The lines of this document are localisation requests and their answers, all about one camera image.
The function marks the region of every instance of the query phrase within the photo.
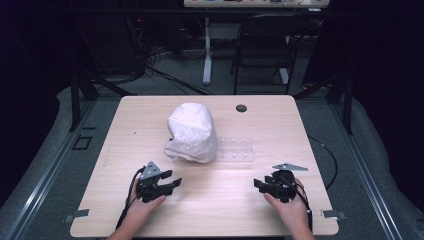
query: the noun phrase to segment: human hand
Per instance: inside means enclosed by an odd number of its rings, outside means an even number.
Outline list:
[[[304,195],[302,182],[297,178],[295,181],[298,185],[297,190]],[[306,206],[297,194],[292,201],[287,203],[282,203],[269,193],[265,193],[264,197],[278,211],[280,220],[288,228],[293,239],[315,239],[309,229]]]
[[[127,215],[122,221],[121,226],[114,233],[112,233],[112,235],[109,236],[109,240],[132,239],[137,233],[137,231],[144,225],[144,223],[146,223],[152,211],[156,209],[159,205],[161,205],[166,199],[166,196],[160,196],[155,200],[152,200],[148,203],[144,203],[136,199],[136,185],[137,182],[135,182],[132,187],[130,197],[130,201],[132,203],[127,211]]]

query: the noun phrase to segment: wire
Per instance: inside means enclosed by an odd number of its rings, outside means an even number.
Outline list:
[[[294,191],[296,191],[296,194],[300,197],[300,199],[302,200],[303,204],[305,204],[306,212],[307,212],[307,214],[308,214],[308,224],[309,224],[309,229],[312,231],[312,228],[313,228],[313,226],[312,226],[312,210],[311,210],[311,208],[309,207],[308,196],[306,195],[305,188],[304,188],[302,185],[300,185],[300,184],[296,184],[296,186],[299,186],[299,187],[302,189],[303,194],[301,194],[301,193],[299,192],[299,190],[297,189],[297,187],[293,186],[293,185],[292,185],[289,181],[287,181],[285,178],[281,178],[281,179],[282,179],[284,182],[286,182],[286,184],[287,184],[288,186],[290,186],[292,189],[294,189]]]
[[[137,175],[138,174],[140,174],[141,172],[143,172],[144,171],[144,169],[145,169],[146,167],[143,167],[143,168],[140,168],[140,169],[138,169],[137,170],[137,172],[134,174],[134,177],[132,178],[132,180],[131,180],[131,185],[130,185],[130,188],[129,188],[129,190],[128,190],[128,196],[127,196],[127,199],[125,199],[125,207],[124,207],[124,210],[122,210],[122,213],[121,213],[121,216],[119,217],[119,220],[118,220],[118,223],[116,224],[116,229],[118,229],[120,226],[121,226],[121,224],[122,224],[122,221],[124,220],[124,218],[125,218],[125,216],[127,216],[127,212],[128,212],[128,209],[131,207],[131,205],[133,204],[133,202],[136,200],[136,199],[139,199],[140,198],[140,196],[136,196],[131,202],[130,202],[130,198],[131,198],[131,193],[132,193],[132,191],[133,191],[133,187],[134,187],[134,182],[135,182],[135,179],[136,179],[136,177],[137,177]]]
[[[189,89],[191,89],[191,90],[193,90],[193,91],[195,91],[195,92],[197,92],[197,93],[199,93],[201,95],[215,95],[213,92],[209,91],[208,89],[197,87],[195,85],[192,85],[192,84],[189,84],[187,82],[181,81],[181,80],[179,80],[179,79],[177,79],[177,78],[175,78],[175,77],[173,77],[171,75],[168,75],[168,74],[166,74],[164,72],[161,72],[161,71],[153,68],[152,66],[147,66],[147,68],[150,69],[153,74],[155,74],[155,75],[157,75],[159,77],[165,78],[168,81],[170,81],[174,86],[176,86],[177,88],[179,88],[181,91],[183,91],[187,95],[189,95],[189,94],[186,91],[184,91],[182,88],[180,88],[179,86],[177,86],[175,84],[176,83],[177,84],[180,84],[180,85],[182,85],[182,86],[184,86],[186,88],[189,88]]]
[[[339,167],[338,167],[338,164],[337,164],[337,159],[334,156],[334,154],[327,148],[327,146],[325,146],[322,142],[318,141],[316,138],[310,136],[309,134],[308,134],[308,138],[314,140],[319,145],[321,145],[321,147],[323,147],[331,155],[331,157],[333,158],[335,170],[334,170],[333,178],[331,179],[330,183],[328,183],[327,186],[325,186],[325,189],[328,190],[331,187],[331,185],[334,183],[334,180],[336,180],[337,173],[339,171]]]

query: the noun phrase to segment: desk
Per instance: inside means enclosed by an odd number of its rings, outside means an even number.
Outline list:
[[[173,163],[164,154],[170,137],[167,118],[179,104],[209,107],[218,136],[247,137],[253,161],[207,164]],[[247,111],[236,111],[238,104]],[[281,236],[288,231],[277,212],[253,186],[272,166],[291,163],[309,170],[294,172],[303,182],[313,211],[316,235],[333,235],[337,222],[321,216],[332,209],[294,99],[290,96],[131,96],[117,109],[79,210],[74,237],[104,237],[116,226],[135,171],[154,161],[174,171],[167,183],[182,177],[181,186],[156,209],[140,237]]]
[[[271,2],[270,0],[244,0],[224,1],[224,0],[184,0],[184,7],[189,8],[273,8],[273,9],[296,9],[296,8],[326,8],[330,0],[282,0],[281,2]],[[211,83],[212,54],[210,51],[210,22],[205,21],[205,67],[203,70],[203,84]],[[283,83],[287,83],[287,70],[280,69]]]
[[[271,2],[270,0],[184,0],[185,7],[202,8],[326,8],[329,0],[282,0]]]

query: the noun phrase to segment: office chair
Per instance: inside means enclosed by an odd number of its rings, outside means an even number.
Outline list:
[[[237,94],[239,67],[290,69],[285,89],[287,95],[299,43],[309,28],[309,21],[301,16],[259,14],[247,18],[237,37],[237,48],[231,67],[234,73],[234,95]],[[286,36],[295,36],[287,43]]]

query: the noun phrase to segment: crumpled white bag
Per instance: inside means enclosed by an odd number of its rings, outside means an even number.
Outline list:
[[[207,163],[215,158],[218,137],[212,114],[200,103],[183,103],[168,118],[172,138],[165,145],[165,154],[172,160]]]

